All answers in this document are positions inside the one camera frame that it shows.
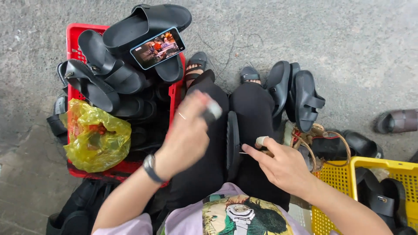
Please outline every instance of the foot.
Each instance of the foot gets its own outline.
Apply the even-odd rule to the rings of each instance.
[[[188,69],[192,69],[192,68],[194,68],[194,67],[199,67],[199,66],[201,66],[201,64],[192,64],[192,65],[187,66],[186,70],[188,70]],[[186,75],[188,75],[188,74],[202,74],[202,73],[203,73],[203,70],[201,70],[201,69],[196,69],[196,70],[193,70],[193,71],[188,72]],[[190,84],[191,84],[193,81],[194,81],[194,79],[190,79],[190,80],[188,80],[188,81],[186,82],[186,86],[187,86],[187,88],[190,86]]]
[[[255,82],[261,85],[261,81],[260,80],[245,80],[246,82]]]

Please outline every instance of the phone screen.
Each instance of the phone screen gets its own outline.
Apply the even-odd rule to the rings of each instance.
[[[131,49],[131,54],[139,65],[147,70],[185,50],[184,43],[176,28],[144,42]]]

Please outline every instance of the yellow plastic bag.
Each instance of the yellow plastic bag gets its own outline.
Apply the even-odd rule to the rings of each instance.
[[[77,99],[68,102],[68,112],[59,118],[69,132],[64,149],[78,169],[105,171],[128,155],[132,130],[127,121]]]

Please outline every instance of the left hand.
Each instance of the left hand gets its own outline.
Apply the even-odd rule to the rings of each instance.
[[[155,172],[162,179],[169,180],[203,157],[209,137],[201,115],[209,101],[208,94],[196,90],[180,104],[163,146],[155,154]]]

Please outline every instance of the lavender t-shirt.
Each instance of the lavender t-shirt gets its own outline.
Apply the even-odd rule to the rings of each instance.
[[[166,235],[308,235],[281,207],[245,195],[235,184],[204,200],[174,210],[166,219]],[[93,235],[152,235],[146,213],[114,228],[98,229]]]

